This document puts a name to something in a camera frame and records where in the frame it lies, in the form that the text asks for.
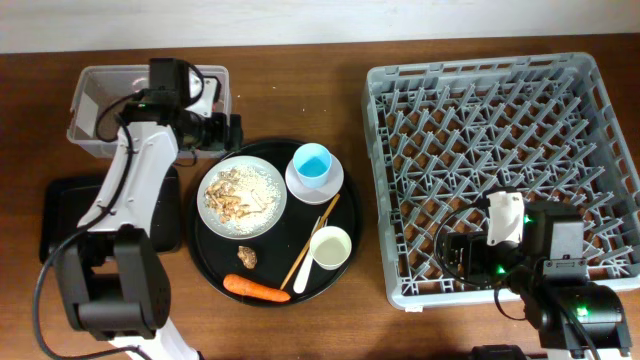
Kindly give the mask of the light blue plastic cup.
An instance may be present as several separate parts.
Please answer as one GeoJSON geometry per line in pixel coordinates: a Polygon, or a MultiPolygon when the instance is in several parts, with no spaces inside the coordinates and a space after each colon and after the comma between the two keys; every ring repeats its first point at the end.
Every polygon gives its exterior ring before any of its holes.
{"type": "Polygon", "coordinates": [[[299,180],[305,187],[320,188],[328,181],[332,155],[321,144],[307,143],[295,151],[293,165],[299,180]]]}

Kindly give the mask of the pink bowl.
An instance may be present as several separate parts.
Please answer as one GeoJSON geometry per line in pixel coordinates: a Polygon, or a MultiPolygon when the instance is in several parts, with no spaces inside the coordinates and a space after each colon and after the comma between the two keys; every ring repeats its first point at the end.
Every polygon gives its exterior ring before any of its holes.
{"type": "Polygon", "coordinates": [[[332,155],[327,183],[319,188],[305,187],[300,181],[293,161],[290,161],[285,171],[285,181],[289,192],[298,200],[309,205],[320,205],[331,200],[342,188],[345,174],[340,161],[332,155]]]}

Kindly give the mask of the cream paper cup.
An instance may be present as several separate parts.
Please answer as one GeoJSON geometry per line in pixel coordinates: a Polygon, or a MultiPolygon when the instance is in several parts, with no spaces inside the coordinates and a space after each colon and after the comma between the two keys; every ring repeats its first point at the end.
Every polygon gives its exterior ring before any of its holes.
{"type": "Polygon", "coordinates": [[[325,270],[336,270],[349,258],[352,242],[349,234],[336,226],[318,230],[311,239],[309,251],[314,261],[325,270]]]}

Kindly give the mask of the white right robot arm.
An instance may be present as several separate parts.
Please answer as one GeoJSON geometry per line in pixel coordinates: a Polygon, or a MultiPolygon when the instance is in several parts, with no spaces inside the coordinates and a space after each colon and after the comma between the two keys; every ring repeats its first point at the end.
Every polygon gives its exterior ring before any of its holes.
{"type": "Polygon", "coordinates": [[[456,281],[495,293],[506,288],[524,303],[523,320],[549,359],[628,359],[632,340],[621,300],[588,276],[582,217],[559,202],[479,200],[485,232],[438,228],[434,256],[456,281]]]}

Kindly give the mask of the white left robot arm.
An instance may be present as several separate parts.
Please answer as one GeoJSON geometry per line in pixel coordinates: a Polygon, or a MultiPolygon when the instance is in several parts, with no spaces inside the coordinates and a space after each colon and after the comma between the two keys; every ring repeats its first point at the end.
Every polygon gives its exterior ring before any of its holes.
{"type": "Polygon", "coordinates": [[[161,187],[174,162],[214,158],[242,144],[220,65],[155,58],[85,68],[69,133],[91,122],[82,147],[111,161],[86,213],[44,262],[70,326],[138,359],[196,359],[170,319],[168,275],[151,241],[161,187]]]}

